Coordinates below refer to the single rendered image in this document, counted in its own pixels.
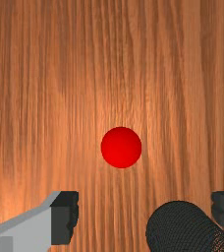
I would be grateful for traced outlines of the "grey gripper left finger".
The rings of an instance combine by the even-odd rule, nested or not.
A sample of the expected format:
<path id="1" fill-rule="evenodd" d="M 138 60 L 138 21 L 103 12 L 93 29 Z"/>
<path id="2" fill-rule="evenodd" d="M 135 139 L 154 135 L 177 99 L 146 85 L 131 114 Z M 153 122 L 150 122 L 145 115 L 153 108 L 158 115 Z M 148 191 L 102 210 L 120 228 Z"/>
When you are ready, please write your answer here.
<path id="1" fill-rule="evenodd" d="M 47 252 L 52 245 L 68 245 L 78 201 L 77 191 L 54 191 L 38 207 L 0 223 L 0 252 Z"/>

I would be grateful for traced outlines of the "red ball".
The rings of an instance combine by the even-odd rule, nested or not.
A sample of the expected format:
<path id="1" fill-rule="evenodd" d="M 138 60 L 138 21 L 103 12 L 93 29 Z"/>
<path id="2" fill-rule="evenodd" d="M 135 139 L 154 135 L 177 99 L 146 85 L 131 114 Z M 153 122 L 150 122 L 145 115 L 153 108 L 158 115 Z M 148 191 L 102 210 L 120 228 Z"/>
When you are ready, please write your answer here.
<path id="1" fill-rule="evenodd" d="M 134 130 L 115 127 L 103 136 L 100 149 L 108 164 L 117 168 L 128 168 L 140 158 L 141 140 Z"/>

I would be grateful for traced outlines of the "dark mesh basket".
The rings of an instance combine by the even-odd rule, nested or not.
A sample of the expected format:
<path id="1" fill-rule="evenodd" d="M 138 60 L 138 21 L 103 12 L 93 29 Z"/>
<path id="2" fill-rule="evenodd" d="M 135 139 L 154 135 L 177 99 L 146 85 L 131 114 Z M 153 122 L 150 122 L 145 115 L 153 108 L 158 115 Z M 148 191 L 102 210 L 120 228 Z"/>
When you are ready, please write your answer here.
<path id="1" fill-rule="evenodd" d="M 168 202 L 156 209 L 145 236 L 150 252 L 224 252 L 224 231 L 186 201 Z"/>

